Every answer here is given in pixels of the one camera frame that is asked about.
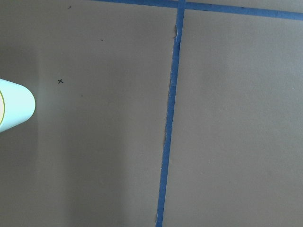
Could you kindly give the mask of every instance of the white cylinder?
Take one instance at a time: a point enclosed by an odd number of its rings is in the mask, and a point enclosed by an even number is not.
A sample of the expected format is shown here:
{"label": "white cylinder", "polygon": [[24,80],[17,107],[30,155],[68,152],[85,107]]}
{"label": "white cylinder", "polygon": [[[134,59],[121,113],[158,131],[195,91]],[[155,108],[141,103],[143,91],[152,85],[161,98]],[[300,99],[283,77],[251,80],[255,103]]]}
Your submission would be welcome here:
{"label": "white cylinder", "polygon": [[0,79],[0,132],[28,120],[35,106],[34,96],[26,87]]}

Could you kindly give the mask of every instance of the white cylindrical object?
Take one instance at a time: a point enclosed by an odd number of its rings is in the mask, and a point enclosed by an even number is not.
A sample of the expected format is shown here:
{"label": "white cylindrical object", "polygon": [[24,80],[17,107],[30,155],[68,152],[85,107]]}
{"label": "white cylindrical object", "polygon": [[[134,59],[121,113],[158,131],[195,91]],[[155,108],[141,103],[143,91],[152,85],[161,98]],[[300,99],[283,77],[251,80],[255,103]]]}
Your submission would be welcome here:
{"label": "white cylindrical object", "polygon": [[0,79],[0,132],[28,120],[35,106],[34,96],[26,87]]}

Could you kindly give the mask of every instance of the tape strip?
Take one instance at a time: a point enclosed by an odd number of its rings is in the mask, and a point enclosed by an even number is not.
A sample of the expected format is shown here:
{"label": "tape strip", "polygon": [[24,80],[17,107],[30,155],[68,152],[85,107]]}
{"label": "tape strip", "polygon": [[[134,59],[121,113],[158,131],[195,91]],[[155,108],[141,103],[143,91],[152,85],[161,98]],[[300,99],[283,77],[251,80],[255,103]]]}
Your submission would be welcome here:
{"label": "tape strip", "polygon": [[167,175],[169,168],[169,154],[170,154],[170,143],[171,143],[171,135],[172,135],[172,125],[174,120],[174,109],[175,109],[184,11],[185,11],[185,0],[179,0],[177,21],[176,21],[177,35],[174,41],[172,65],[170,72],[169,97],[168,97],[168,107],[167,107],[167,116],[166,116],[166,136],[165,136],[163,156],[162,156],[162,168],[161,168],[161,176],[160,176],[160,189],[159,189],[159,198],[158,198],[156,227],[162,227],[162,223],[163,223],[163,213],[164,213],[164,204],[165,204],[165,195],[166,195]]}
{"label": "tape strip", "polygon": [[168,8],[177,8],[178,2],[172,0],[95,0],[95,1],[107,1],[124,4],[144,5],[144,6],[159,6]]}
{"label": "tape strip", "polygon": [[283,19],[291,19],[291,20],[303,20],[303,13],[286,12],[286,11],[271,10],[271,9],[245,8],[245,7],[237,7],[237,6],[213,5],[213,4],[195,3],[195,2],[187,2],[185,8],[193,9],[193,10],[210,11],[210,12],[222,12],[222,13],[260,16],[260,17],[274,17],[274,18],[283,18]]}

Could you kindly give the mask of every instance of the blue painter's tape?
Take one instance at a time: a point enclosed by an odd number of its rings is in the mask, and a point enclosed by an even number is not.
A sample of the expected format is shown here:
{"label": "blue painter's tape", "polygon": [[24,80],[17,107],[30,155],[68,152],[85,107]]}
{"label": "blue painter's tape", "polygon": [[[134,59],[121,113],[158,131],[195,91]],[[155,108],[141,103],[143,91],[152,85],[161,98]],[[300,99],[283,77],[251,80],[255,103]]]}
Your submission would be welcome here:
{"label": "blue painter's tape", "polygon": [[134,5],[144,5],[144,6],[159,6],[168,8],[177,8],[178,2],[172,0],[95,0],[95,1],[107,1],[115,3],[125,3]]}
{"label": "blue painter's tape", "polygon": [[169,97],[168,97],[168,107],[167,107],[167,116],[166,116],[166,137],[165,137],[164,148],[163,148],[156,227],[162,227],[162,223],[163,223],[163,213],[164,213],[164,204],[165,204],[165,195],[166,195],[167,175],[169,169],[170,142],[171,142],[172,123],[174,119],[174,110],[175,110],[175,99],[176,99],[184,10],[185,10],[185,0],[179,0],[177,21],[176,21],[177,35],[174,41],[172,65],[170,72]]}
{"label": "blue painter's tape", "polygon": [[223,5],[213,5],[213,4],[195,3],[195,2],[187,2],[185,8],[202,10],[202,11],[211,11],[211,12],[244,14],[244,15],[260,16],[260,17],[274,17],[274,18],[283,18],[283,19],[291,19],[291,20],[303,20],[303,13],[286,12],[286,11],[271,10],[271,9],[255,9],[255,8],[223,6]]}

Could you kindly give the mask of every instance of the yellow rim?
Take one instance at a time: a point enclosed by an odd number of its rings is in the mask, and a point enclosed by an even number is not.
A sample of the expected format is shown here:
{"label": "yellow rim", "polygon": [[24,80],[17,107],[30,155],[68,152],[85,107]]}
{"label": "yellow rim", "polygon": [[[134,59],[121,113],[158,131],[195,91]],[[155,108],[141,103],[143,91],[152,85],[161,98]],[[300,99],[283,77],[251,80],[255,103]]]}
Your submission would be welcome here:
{"label": "yellow rim", "polygon": [[1,124],[2,121],[3,121],[3,118],[4,118],[4,113],[5,113],[5,102],[4,102],[4,98],[3,98],[3,95],[1,93],[1,91],[0,91],[0,98],[2,99],[2,102],[3,102],[3,114],[2,114],[2,117],[0,115],[0,124]]}

